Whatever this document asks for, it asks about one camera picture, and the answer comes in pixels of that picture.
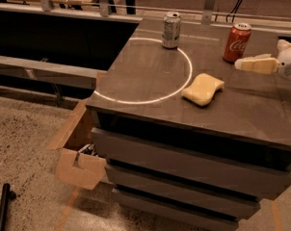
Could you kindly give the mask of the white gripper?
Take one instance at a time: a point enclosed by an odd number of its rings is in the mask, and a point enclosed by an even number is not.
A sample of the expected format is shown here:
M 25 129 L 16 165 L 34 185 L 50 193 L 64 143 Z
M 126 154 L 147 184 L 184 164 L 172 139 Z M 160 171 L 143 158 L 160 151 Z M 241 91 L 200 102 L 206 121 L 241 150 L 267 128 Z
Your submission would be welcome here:
M 291 42 L 280 39 L 277 49 L 278 59 L 239 59 L 234 63 L 235 68 L 260 74 L 273 74 L 278 71 L 280 77 L 291 81 Z

